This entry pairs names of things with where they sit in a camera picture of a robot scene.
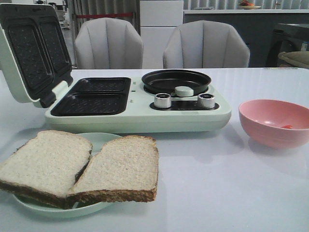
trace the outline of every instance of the bread crust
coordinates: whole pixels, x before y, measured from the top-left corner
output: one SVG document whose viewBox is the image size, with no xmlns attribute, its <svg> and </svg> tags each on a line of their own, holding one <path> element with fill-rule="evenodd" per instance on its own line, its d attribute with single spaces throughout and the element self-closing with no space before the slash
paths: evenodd
<svg viewBox="0 0 309 232">
<path fill-rule="evenodd" d="M 151 190 L 95 190 L 80 192 L 69 197 L 72 202 L 152 202 L 155 200 L 157 186 Z"/>
<path fill-rule="evenodd" d="M 85 143 L 87 142 L 89 143 L 89 145 L 91 145 L 91 149 L 88 151 L 89 156 L 88 156 L 87 162 L 84 164 L 82 169 L 78 173 L 75 174 L 75 180 L 77 180 L 80 177 L 83 170 L 85 169 L 85 167 L 87 166 L 87 164 L 89 163 L 90 158 L 91 158 L 91 151 L 92 151 L 92 144 L 90 143 L 90 141 L 88 141 L 87 139 L 85 139 L 84 137 L 80 135 L 72 134 L 72 133 L 65 132 L 65 131 L 56 131 L 56 130 L 45 130 L 44 131 L 43 130 L 39 132 L 36 137 L 28 140 L 25 144 L 19 147 L 11 156 L 18 156 L 18 151 L 22 147 L 26 146 L 31 140 L 35 140 L 39 136 L 39 134 L 42 136 L 42 134 L 44 133 L 56 133 L 56 134 L 69 135 L 69 136 L 73 136 L 73 135 L 78 136 L 81 141 L 84 141 Z M 5 165 L 6 162 L 8 162 L 8 160 L 5 160 L 2 163 L 2 165 Z M 9 182 L 9 181 L 2 180 L 2 179 L 0 179 L 0 189 L 6 192 L 9 192 L 9 193 L 18 195 L 18 196 L 24 196 L 27 198 L 31 198 L 39 202 L 42 202 L 44 204 L 54 206 L 57 208 L 62 208 L 62 209 L 70 209 L 73 207 L 75 203 L 75 202 L 72 202 L 71 199 L 68 198 L 67 196 L 64 196 L 64 197 L 56 196 L 50 192 L 41 191 L 31 186 L 26 186 L 26 185 L 15 183 L 15 182 Z"/>
<path fill-rule="evenodd" d="M 155 200 L 156 194 L 157 194 L 158 172 L 159 172 L 158 171 L 159 151 L 156 147 L 156 140 L 150 136 L 141 136 L 141 135 L 128 135 L 128 136 L 125 136 L 119 139 L 126 140 L 126 139 L 131 139 L 131 138 L 149 139 L 153 142 L 152 146 L 155 152 L 155 169 L 156 169 L 156 179 L 155 179 L 154 187 L 152 189 L 147 189 L 147 190 L 146 189 L 142 189 L 142 190 L 100 189 L 100 190 L 91 190 L 91 191 L 85 191 L 85 192 L 71 193 L 69 194 L 69 198 L 71 201 L 84 202 L 84 203 L 85 202 L 97 203 L 97 202 L 125 202 L 125 201 L 151 202 Z"/>
<path fill-rule="evenodd" d="M 16 183 L 0 181 L 0 189 L 18 196 L 32 198 L 44 204 L 62 209 L 70 209 L 75 203 L 68 197 L 61 198 L 54 194 L 38 191 L 37 189 L 28 186 L 16 185 Z"/>
</svg>

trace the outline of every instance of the bowl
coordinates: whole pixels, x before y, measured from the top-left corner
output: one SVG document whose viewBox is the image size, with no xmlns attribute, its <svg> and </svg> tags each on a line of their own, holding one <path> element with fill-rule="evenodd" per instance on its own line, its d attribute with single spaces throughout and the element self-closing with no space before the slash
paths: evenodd
<svg viewBox="0 0 309 232">
<path fill-rule="evenodd" d="M 261 6 L 239 6 L 239 8 L 244 9 L 244 10 L 254 10 L 254 9 L 261 8 Z"/>
<path fill-rule="evenodd" d="M 294 148 L 309 141 L 309 109 L 287 101 L 252 100 L 239 106 L 244 131 L 274 148 Z"/>
</svg>

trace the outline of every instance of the light green plate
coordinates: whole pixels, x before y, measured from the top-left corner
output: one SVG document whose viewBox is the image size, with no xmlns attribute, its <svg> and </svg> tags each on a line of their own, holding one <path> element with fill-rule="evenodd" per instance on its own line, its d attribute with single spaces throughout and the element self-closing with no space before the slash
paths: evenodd
<svg viewBox="0 0 309 232">
<path fill-rule="evenodd" d="M 106 142 L 121 137 L 115 134 L 99 133 L 99 132 L 81 133 L 79 135 L 88 139 L 92 143 L 93 145 L 92 155 L 98 153 Z M 55 207 L 40 203 L 30 198 L 16 196 L 16 195 L 14 195 L 14 197 L 20 204 L 22 204 L 27 209 L 35 213 L 41 214 L 43 216 L 47 216 L 51 218 L 79 217 L 79 216 L 94 213 L 112 204 L 112 203 L 106 203 L 106 202 L 99 202 L 99 203 L 90 204 L 90 205 L 84 204 L 84 203 L 76 203 L 72 209 L 59 209 L 59 208 L 55 208 Z"/>
</svg>

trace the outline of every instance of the chair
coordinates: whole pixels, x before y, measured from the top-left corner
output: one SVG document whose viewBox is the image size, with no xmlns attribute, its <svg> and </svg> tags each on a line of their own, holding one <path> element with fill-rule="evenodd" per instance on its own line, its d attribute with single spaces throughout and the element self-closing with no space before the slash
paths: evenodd
<svg viewBox="0 0 309 232">
<path fill-rule="evenodd" d="M 280 52 L 278 67 L 309 69 L 309 51 Z"/>
<path fill-rule="evenodd" d="M 81 26 L 75 56 L 78 69 L 141 69 L 143 42 L 127 21 L 93 19 Z"/>
<path fill-rule="evenodd" d="M 245 68 L 250 51 L 235 28 L 212 21 L 177 26 L 163 53 L 165 69 Z"/>
</svg>

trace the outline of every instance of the table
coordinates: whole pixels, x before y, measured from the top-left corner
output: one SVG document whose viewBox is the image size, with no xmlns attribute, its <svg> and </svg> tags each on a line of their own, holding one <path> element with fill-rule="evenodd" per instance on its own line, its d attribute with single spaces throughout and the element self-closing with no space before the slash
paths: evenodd
<svg viewBox="0 0 309 232">
<path fill-rule="evenodd" d="M 279 23 L 304 24 L 309 10 L 185 10 L 183 22 L 209 20 L 228 23 L 235 27 L 250 49 L 249 67 L 267 67 L 273 30 Z"/>
<path fill-rule="evenodd" d="M 309 144 L 273 149 L 251 140 L 238 116 L 241 102 L 277 99 L 309 107 L 309 70 L 195 69 L 232 106 L 218 131 L 148 133 L 160 152 L 157 199 L 114 203 L 77 218 L 48 218 L 0 191 L 1 232 L 307 232 Z M 83 77 L 142 76 L 152 70 L 73 70 Z M 0 72 L 0 161 L 48 129 L 44 109 L 17 103 Z"/>
</svg>

